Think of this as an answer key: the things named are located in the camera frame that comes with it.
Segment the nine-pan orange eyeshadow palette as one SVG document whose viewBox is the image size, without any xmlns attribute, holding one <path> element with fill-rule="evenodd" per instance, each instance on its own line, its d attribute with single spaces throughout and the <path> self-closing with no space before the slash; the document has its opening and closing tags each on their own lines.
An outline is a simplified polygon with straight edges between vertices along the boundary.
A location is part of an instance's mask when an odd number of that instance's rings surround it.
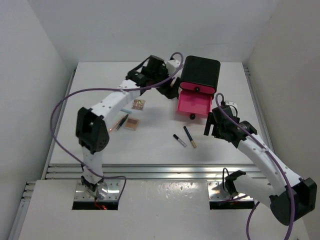
<svg viewBox="0 0 320 240">
<path fill-rule="evenodd" d="M 133 110 L 139 110 L 139 111 L 142 111 L 145 107 L 145 103 L 146 101 L 143 100 L 143 99 L 135 99 L 133 102 L 132 102 L 132 106 L 131 108 Z"/>
</svg>

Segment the four-pan brown eyeshadow palette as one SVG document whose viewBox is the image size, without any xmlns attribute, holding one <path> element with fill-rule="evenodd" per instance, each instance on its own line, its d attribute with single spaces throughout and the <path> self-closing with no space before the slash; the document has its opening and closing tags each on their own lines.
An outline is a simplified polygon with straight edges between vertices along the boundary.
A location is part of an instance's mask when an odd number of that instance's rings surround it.
<svg viewBox="0 0 320 240">
<path fill-rule="evenodd" d="M 128 117 L 124 124 L 124 128 L 135 131 L 138 127 L 139 121 L 140 120 L 137 118 Z"/>
</svg>

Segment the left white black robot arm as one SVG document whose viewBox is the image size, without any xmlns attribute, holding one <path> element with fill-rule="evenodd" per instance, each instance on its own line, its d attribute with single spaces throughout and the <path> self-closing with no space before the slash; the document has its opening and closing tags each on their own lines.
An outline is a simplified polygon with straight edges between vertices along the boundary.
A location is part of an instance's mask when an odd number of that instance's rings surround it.
<svg viewBox="0 0 320 240">
<path fill-rule="evenodd" d="M 182 66 L 182 62 L 174 58 L 164 61 L 150 55 L 130 70 L 117 89 L 106 98 L 89 109 L 82 107 L 78 111 L 75 135 L 83 154 L 81 183 L 90 192 L 95 193 L 104 181 L 102 156 L 110 140 L 110 121 L 149 88 L 157 88 L 167 96 L 173 78 Z"/>
</svg>

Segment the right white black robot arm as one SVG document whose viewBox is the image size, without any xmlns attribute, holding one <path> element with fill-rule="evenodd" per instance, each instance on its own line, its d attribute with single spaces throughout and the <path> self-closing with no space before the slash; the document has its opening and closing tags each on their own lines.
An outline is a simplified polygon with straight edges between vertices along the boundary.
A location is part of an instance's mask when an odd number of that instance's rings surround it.
<svg viewBox="0 0 320 240">
<path fill-rule="evenodd" d="M 231 143 L 263 173 L 268 184 L 255 182 L 246 172 L 237 170 L 224 178 L 222 185 L 230 195 L 242 193 L 269 207 L 283 225 L 312 212 L 316 206 L 317 184 L 289 169 L 263 142 L 257 130 L 241 121 L 230 105 L 209 112 L 204 135 Z"/>
</svg>

